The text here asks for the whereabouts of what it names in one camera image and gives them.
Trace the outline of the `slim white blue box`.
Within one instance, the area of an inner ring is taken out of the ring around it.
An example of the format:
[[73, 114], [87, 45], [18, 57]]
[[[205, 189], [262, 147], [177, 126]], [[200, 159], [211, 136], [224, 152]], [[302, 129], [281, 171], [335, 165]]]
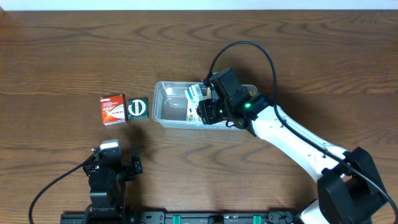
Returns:
[[185, 96], [191, 103], [199, 103], [200, 101], [206, 99], [206, 96], [203, 95], [201, 86], [199, 84], [190, 85], [185, 90]]

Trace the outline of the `large blue white box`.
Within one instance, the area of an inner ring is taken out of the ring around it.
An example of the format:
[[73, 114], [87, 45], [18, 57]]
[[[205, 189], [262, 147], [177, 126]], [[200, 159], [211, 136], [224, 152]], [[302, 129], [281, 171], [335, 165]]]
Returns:
[[202, 122], [201, 117], [197, 113], [198, 106], [191, 100], [187, 104], [187, 118], [189, 122]]

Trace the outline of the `yellow box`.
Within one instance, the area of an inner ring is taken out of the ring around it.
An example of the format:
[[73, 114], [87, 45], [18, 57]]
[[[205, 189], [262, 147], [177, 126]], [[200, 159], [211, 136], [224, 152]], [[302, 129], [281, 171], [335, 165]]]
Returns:
[[207, 88], [206, 98], [207, 99], [212, 99], [212, 93], [211, 93], [211, 88], [210, 87]]

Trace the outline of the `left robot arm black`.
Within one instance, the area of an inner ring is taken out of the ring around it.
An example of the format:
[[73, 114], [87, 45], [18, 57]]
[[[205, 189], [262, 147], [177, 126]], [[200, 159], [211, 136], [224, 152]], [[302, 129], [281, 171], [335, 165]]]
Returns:
[[102, 144], [92, 151], [93, 158], [83, 166], [90, 185], [91, 217], [98, 221], [121, 221], [128, 216], [124, 203], [126, 182], [142, 173], [139, 153], [131, 146], [131, 161], [123, 163], [118, 142]]

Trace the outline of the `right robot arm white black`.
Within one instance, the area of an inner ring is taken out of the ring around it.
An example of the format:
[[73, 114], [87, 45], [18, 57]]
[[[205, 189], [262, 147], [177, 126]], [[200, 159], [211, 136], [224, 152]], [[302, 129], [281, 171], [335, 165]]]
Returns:
[[250, 94], [226, 68], [203, 81], [211, 91], [198, 114], [206, 125], [233, 122], [294, 160], [317, 183], [318, 198], [297, 215], [301, 223], [370, 223], [387, 203], [385, 188], [371, 155], [324, 141], [288, 117], [265, 95]]

